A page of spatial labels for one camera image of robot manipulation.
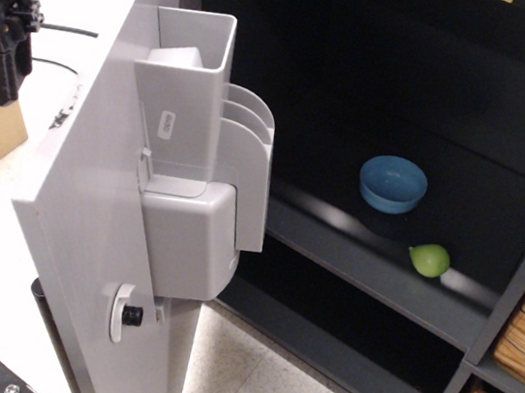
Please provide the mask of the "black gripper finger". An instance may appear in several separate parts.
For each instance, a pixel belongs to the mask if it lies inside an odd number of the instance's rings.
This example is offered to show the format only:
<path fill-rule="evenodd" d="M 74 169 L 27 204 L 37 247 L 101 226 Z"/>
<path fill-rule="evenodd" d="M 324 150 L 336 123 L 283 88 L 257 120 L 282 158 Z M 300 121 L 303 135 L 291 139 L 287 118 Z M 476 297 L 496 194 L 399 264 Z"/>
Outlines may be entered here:
<path fill-rule="evenodd" d="M 32 73 L 30 38 L 20 25 L 0 22 L 0 106 L 18 100 L 22 82 Z"/>

